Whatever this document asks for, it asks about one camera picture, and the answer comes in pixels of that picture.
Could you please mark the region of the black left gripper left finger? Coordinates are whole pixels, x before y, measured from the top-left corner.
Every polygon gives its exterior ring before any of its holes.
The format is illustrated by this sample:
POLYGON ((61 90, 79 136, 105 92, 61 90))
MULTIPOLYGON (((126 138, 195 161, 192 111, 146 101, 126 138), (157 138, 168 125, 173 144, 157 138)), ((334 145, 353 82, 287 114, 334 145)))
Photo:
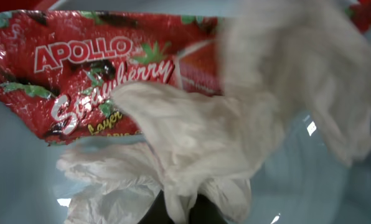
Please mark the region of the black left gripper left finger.
POLYGON ((174 224, 167 213, 164 192, 162 190, 138 224, 174 224))

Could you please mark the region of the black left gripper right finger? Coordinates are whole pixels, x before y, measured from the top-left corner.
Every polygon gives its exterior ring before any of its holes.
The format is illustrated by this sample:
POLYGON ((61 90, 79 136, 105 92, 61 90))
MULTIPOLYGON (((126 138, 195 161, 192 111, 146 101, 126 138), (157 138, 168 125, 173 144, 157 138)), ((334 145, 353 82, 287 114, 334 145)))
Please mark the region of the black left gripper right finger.
POLYGON ((198 194, 189 213, 189 224, 227 224, 220 210, 206 196, 198 194))

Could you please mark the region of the red strawberry snack wrapper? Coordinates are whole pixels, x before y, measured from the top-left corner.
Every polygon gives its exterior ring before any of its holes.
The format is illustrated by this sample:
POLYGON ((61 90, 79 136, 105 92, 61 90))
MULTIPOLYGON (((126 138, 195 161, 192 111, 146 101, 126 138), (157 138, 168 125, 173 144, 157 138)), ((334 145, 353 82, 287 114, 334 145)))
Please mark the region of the red strawberry snack wrapper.
POLYGON ((0 101, 49 144, 140 129, 110 100, 131 81, 220 95, 221 17, 107 11, 0 13, 0 101))

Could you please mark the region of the white napkin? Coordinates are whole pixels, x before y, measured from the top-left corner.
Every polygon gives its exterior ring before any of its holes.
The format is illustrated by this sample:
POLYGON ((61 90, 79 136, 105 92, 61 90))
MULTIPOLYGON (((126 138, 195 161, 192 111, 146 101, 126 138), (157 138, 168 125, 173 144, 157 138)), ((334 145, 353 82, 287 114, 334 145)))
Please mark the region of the white napkin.
POLYGON ((62 154, 58 169, 88 183, 67 223, 136 223, 159 190, 175 223, 198 194, 244 221, 251 177, 303 110, 344 165, 371 152, 371 42, 336 1, 245 1, 217 50, 221 96, 152 82, 111 93, 145 142, 62 154))

